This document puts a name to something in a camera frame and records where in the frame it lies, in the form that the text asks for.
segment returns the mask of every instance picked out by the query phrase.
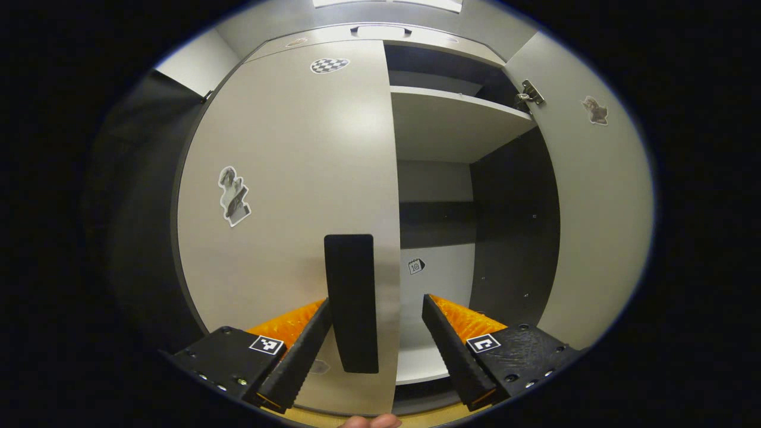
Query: ceiling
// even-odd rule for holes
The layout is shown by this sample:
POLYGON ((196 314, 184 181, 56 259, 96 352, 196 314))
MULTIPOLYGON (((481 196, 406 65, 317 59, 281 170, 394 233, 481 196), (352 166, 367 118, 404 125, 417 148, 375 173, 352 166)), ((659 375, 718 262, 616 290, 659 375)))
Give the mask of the ceiling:
POLYGON ((537 31, 535 23, 491 0, 465 0, 459 14, 402 2, 359 2, 315 8, 312 0, 265 0, 222 21, 216 29, 243 58, 261 43, 276 37, 324 25, 362 21, 436 28, 484 43, 505 60, 537 31))

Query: figure sticker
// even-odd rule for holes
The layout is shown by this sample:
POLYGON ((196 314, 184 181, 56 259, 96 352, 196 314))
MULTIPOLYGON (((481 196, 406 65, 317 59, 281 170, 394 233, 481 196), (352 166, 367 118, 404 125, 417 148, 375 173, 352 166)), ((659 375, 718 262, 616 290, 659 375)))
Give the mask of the figure sticker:
POLYGON ((330 370, 328 363, 325 363, 321 359, 315 359, 314 363, 312 363, 312 367, 309 368, 309 373, 313 373, 315 375, 324 375, 328 372, 328 370, 330 370))
POLYGON ((608 109, 605 106, 601 106, 597 100, 587 95, 587 97, 581 102, 581 105, 589 112, 589 121, 593 125, 608 126, 608 109))
POLYGON ((305 37, 299 37, 296 40, 291 41, 289 44, 285 45, 285 47, 293 47, 298 46, 302 44, 303 42, 306 42, 307 39, 305 37))
POLYGON ((228 166, 219 173, 217 185, 224 192, 219 199, 219 205, 222 206, 222 216, 234 227, 251 214, 251 208, 243 198, 248 193, 248 187, 244 186, 243 178, 237 176, 235 168, 228 166))

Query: shelf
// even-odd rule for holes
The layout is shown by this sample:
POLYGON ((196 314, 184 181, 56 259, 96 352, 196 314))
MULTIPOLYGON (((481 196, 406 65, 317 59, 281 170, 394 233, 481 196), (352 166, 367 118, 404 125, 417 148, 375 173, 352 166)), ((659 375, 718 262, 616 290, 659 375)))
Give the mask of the shelf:
POLYGON ((435 89, 391 87, 396 158, 473 163, 537 124, 491 101, 435 89))
MULTIPOLYGON (((430 334, 427 330, 420 331, 422 334, 430 334)), ((398 365, 397 385, 433 381, 449 376, 444 360, 441 359, 441 354, 435 345, 408 350, 399 349, 398 365)))

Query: door hinge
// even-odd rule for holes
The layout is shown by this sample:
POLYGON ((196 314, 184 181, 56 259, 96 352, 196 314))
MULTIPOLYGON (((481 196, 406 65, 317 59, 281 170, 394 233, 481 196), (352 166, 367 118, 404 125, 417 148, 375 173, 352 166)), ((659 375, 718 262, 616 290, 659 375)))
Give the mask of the door hinge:
POLYGON ((526 102, 531 101, 537 105, 541 105, 544 103, 544 97, 542 97, 542 94, 539 93, 539 91, 531 84, 528 79, 524 80, 522 85, 524 87, 523 92, 515 95, 513 108, 525 113, 530 113, 526 102))

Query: black rubber pad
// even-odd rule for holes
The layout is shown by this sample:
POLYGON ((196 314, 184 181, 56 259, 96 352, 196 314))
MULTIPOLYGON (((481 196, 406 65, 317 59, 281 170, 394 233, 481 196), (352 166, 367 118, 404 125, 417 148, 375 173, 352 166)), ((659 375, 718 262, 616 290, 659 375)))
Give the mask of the black rubber pad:
POLYGON ((325 272, 345 372, 378 373, 372 235, 327 235, 325 272))
POLYGON ((293 407, 309 369, 325 341, 330 322, 330 304, 329 300, 326 300, 304 327, 304 331, 285 354, 285 358, 262 383, 258 394, 261 401, 256 404, 280 414, 293 407))
POLYGON ((422 317, 447 366, 454 390, 468 409, 473 411, 502 399, 501 388, 497 388, 470 355, 447 317, 428 294, 423 296, 422 317))

